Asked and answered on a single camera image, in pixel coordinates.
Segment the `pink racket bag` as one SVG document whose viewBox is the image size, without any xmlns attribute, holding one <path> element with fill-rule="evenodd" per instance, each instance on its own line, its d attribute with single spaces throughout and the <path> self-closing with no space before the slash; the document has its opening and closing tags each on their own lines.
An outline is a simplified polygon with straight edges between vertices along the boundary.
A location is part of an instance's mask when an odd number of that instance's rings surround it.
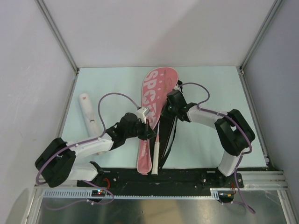
<svg viewBox="0 0 299 224">
<path fill-rule="evenodd" d="M 166 103 L 166 95 L 175 88 L 178 79 L 177 71 L 171 67 L 155 68 L 145 76 L 142 84 L 142 106 L 150 109 L 146 118 L 152 129 L 157 127 Z M 152 171 L 155 140 L 156 137 L 153 138 L 153 143 L 150 143 L 150 140 L 140 141 L 137 171 L 142 175 Z"/>
</svg>

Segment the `white shuttlecock tube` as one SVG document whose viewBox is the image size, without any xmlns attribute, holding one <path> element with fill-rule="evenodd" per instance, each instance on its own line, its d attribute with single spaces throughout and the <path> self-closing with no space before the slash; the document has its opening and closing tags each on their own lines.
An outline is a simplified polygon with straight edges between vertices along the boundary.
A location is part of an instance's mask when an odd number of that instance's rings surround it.
<svg viewBox="0 0 299 224">
<path fill-rule="evenodd" d="M 85 125 L 88 130 L 89 137 L 98 140 L 102 134 L 100 126 L 95 116 L 91 99 L 87 93 L 82 93 L 78 97 L 79 105 L 85 120 Z"/>
</svg>

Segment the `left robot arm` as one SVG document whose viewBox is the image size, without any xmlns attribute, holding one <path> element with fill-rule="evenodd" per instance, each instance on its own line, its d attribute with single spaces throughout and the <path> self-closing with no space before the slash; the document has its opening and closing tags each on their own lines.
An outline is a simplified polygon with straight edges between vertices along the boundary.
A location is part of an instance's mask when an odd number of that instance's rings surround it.
<svg viewBox="0 0 299 224">
<path fill-rule="evenodd" d="M 36 183 L 47 184 L 51 188 L 65 181 L 77 181 L 79 187 L 99 186 L 104 180 L 102 168 L 95 161 L 82 163 L 81 159 L 112 151 L 124 145 L 130 138 L 150 140 L 156 135 L 147 119 L 128 112 L 101 137 L 73 144 L 62 138 L 55 138 L 35 161 L 38 170 Z"/>
</svg>

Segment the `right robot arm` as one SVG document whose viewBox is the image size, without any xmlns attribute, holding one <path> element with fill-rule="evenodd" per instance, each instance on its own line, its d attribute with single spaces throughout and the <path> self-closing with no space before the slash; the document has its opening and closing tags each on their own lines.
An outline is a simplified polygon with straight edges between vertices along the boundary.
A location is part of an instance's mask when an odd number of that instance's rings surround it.
<svg viewBox="0 0 299 224">
<path fill-rule="evenodd" d="M 199 123 L 216 130 L 224 153 L 217 167 L 217 184 L 227 187 L 232 183 L 232 174 L 236 171 L 245 154 L 252 152 L 252 141 L 256 136 L 241 112 L 233 109 L 229 112 L 217 112 L 187 103 L 183 93 L 173 90 L 167 94 L 165 105 L 167 115 L 181 121 Z"/>
</svg>

